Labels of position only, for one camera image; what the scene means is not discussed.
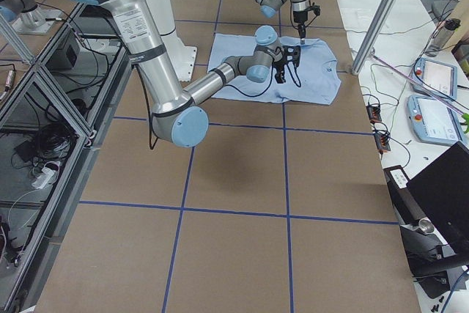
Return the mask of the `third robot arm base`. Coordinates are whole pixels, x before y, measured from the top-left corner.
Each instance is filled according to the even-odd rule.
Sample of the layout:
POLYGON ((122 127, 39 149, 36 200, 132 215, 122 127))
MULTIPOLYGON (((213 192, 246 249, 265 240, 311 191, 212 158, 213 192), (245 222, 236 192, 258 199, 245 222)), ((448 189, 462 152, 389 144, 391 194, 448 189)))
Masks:
POLYGON ((35 0, 1 0, 1 14, 19 34, 46 34, 62 17, 61 10, 45 10, 35 0))

